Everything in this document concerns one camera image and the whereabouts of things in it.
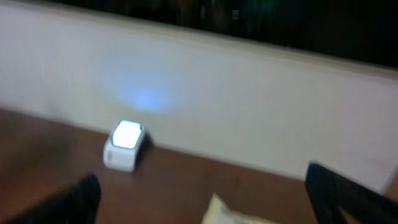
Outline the white blue snack bag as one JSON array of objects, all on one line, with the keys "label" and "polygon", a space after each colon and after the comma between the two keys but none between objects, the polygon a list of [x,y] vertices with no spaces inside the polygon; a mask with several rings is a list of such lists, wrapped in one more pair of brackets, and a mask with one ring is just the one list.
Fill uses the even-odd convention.
[{"label": "white blue snack bag", "polygon": [[277,224],[256,216],[245,215],[230,209],[224,201],[213,193],[201,224]]}]

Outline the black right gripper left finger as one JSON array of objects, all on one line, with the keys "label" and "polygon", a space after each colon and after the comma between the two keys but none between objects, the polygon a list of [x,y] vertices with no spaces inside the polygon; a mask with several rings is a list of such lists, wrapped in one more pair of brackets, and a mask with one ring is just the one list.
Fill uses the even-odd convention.
[{"label": "black right gripper left finger", "polygon": [[99,179],[90,173],[5,224],[94,224],[100,200]]}]

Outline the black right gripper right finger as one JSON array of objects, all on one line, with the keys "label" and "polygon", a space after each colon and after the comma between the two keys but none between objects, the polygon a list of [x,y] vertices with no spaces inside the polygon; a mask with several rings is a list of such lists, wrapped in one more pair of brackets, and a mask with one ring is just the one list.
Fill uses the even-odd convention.
[{"label": "black right gripper right finger", "polygon": [[318,223],[346,223],[342,210],[361,223],[397,223],[397,202],[320,164],[308,164],[305,188]]}]

